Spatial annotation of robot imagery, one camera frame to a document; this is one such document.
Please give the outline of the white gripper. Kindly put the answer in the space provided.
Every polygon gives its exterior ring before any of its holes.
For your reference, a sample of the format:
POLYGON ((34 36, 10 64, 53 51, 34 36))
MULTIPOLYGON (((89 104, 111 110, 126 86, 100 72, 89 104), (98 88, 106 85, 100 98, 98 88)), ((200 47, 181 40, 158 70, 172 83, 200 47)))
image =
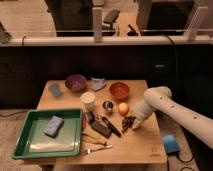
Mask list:
POLYGON ((133 108, 133 113, 130 111, 127 118, 135 117, 132 130, 139 128, 153 113, 154 108, 148 104, 146 100, 139 101, 133 108))

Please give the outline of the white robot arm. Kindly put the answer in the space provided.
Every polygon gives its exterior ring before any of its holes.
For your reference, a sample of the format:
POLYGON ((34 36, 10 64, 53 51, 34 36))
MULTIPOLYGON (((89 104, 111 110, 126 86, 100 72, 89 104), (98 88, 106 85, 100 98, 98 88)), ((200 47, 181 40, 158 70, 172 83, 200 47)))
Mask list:
POLYGON ((132 128, 140 127, 156 110, 175 120, 198 139, 213 149, 213 119, 188 109, 171 99, 172 92, 166 86, 149 88, 130 114, 135 117, 132 128))

